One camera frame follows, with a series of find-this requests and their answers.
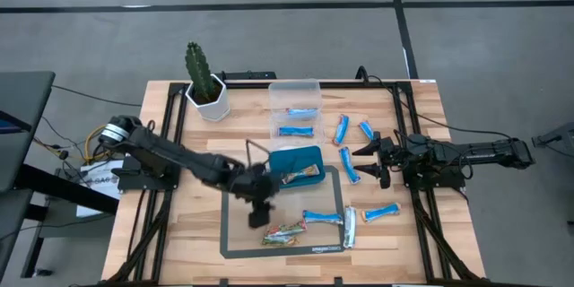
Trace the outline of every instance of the clear plastic container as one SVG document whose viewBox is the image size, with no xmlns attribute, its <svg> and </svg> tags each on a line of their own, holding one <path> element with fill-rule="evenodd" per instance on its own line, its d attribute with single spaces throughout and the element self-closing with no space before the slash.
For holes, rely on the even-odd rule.
<svg viewBox="0 0 574 287">
<path fill-rule="evenodd" d="M 277 82 L 269 85 L 271 108 L 271 150 L 283 150 L 315 145 L 321 148 L 325 142 L 325 130 L 321 109 L 321 88 L 317 80 Z M 290 115 L 290 109 L 315 109 L 315 114 Z M 312 126 L 313 136 L 279 135 L 282 126 Z"/>
</svg>

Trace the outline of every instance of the green wrapped snack bar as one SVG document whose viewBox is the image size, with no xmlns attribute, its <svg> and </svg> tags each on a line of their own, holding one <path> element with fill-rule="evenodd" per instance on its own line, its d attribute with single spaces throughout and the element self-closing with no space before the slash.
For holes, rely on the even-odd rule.
<svg viewBox="0 0 574 287">
<path fill-rule="evenodd" d="M 307 224 L 301 220 L 292 225 L 275 225 L 267 230 L 266 237 L 293 236 L 307 230 Z"/>
<path fill-rule="evenodd" d="M 295 236 L 263 237 L 261 244 L 268 247 L 289 247 L 297 244 Z"/>
</svg>

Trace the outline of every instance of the butcher block tabletop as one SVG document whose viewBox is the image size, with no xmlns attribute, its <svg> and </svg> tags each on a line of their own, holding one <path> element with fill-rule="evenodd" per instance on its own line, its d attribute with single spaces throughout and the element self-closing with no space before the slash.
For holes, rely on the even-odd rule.
<svg viewBox="0 0 574 287">
<path fill-rule="evenodd" d="M 161 129 L 168 88 L 173 82 L 150 81 L 147 84 L 139 118 L 144 125 L 154 120 L 156 133 Z M 438 85 L 429 81 L 405 82 L 412 83 L 417 112 L 446 123 Z M 197 152 L 221 153 L 247 162 L 245 139 L 263 146 L 270 144 L 268 90 L 228 91 L 231 111 L 218 123 L 204 121 L 196 108 L 187 104 L 181 143 Z M 391 172 L 391 187 L 385 190 L 365 173 L 361 173 L 361 183 L 352 186 L 339 157 L 340 147 L 331 143 L 341 114 L 351 119 L 344 145 L 352 152 L 369 143 L 357 126 L 363 120 L 369 120 L 381 137 L 391 136 L 395 140 L 393 130 L 398 127 L 392 95 L 380 88 L 324 89 L 321 94 L 326 135 L 321 151 L 325 165 L 333 165 L 339 171 L 344 205 L 357 209 L 355 248 L 339 253 L 304 256 L 226 259 L 220 252 L 222 192 L 202 185 L 190 171 L 182 170 L 170 209 L 160 284 L 211 284 L 219 283 L 222 278 L 229 279 L 229 283 L 233 284 L 312 284 L 333 283 L 335 277 L 342 277 L 344 283 L 425 282 L 413 206 L 409 190 L 403 185 L 402 174 Z M 177 114 L 177 108 L 174 108 L 169 138 L 174 135 Z M 408 116 L 404 108 L 410 131 Z M 437 140 L 450 140 L 445 127 L 423 118 L 420 118 L 420 123 L 423 134 Z M 252 153 L 255 161 L 265 158 L 257 150 L 252 150 Z M 352 157 L 354 165 L 375 161 L 375 156 Z M 121 196 L 102 279 L 113 275 L 126 260 L 140 194 L 141 191 L 129 191 Z M 435 194 L 446 240 L 471 271 L 483 276 L 483 264 L 466 200 L 449 188 L 435 189 Z M 148 194 L 142 204 L 133 246 L 141 237 L 147 197 Z M 161 200 L 159 196 L 156 211 Z M 393 202 L 402 206 L 400 215 L 383 217 L 369 224 L 364 223 L 359 215 L 361 210 Z M 437 248 L 432 238 L 428 237 L 433 269 L 436 277 L 441 277 Z M 154 251 L 155 239 L 148 247 L 144 279 L 150 279 Z"/>
</svg>

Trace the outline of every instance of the white hexagonal pot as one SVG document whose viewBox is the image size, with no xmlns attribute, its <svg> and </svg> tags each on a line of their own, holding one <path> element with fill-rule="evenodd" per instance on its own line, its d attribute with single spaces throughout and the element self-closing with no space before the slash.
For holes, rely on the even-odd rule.
<svg viewBox="0 0 574 287">
<path fill-rule="evenodd" d="M 212 74 L 212 78 L 222 86 L 222 92 L 219 94 L 217 101 L 201 105 L 197 104 L 191 98 L 191 91 L 194 87 L 193 83 L 187 87 L 186 96 L 187 99 L 194 106 L 196 106 L 202 118 L 207 121 L 217 122 L 221 121 L 224 117 L 227 117 L 227 115 L 230 114 L 230 101 L 227 97 L 227 86 L 225 86 L 225 83 L 223 83 L 222 80 L 220 80 L 219 77 L 214 74 Z"/>
</svg>

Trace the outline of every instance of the black table leg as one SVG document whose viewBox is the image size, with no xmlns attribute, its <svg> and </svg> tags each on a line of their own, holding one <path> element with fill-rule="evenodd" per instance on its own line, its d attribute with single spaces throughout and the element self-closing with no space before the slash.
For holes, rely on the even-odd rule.
<svg viewBox="0 0 574 287">
<path fill-rule="evenodd" d="M 16 187 L 29 188 L 35 192 L 59 197 L 66 201 L 105 213 L 115 214 L 118 200 L 71 181 L 48 174 L 29 165 L 22 165 Z"/>
<path fill-rule="evenodd" d="M 39 237 L 38 233 L 36 233 L 36 236 L 34 237 L 34 240 L 30 246 L 30 250 L 28 250 L 28 255 L 26 256 L 26 261 L 24 262 L 24 267 L 22 268 L 20 278 L 31 278 L 34 276 L 34 272 L 36 271 L 36 264 L 38 263 L 39 252 L 42 249 L 42 244 L 44 244 L 44 238 Z"/>
<path fill-rule="evenodd" d="M 46 219 L 47 213 L 48 208 L 46 206 L 28 204 L 28 208 L 26 208 L 26 214 L 24 214 L 24 217 L 28 220 L 43 222 L 44 219 Z"/>
</svg>

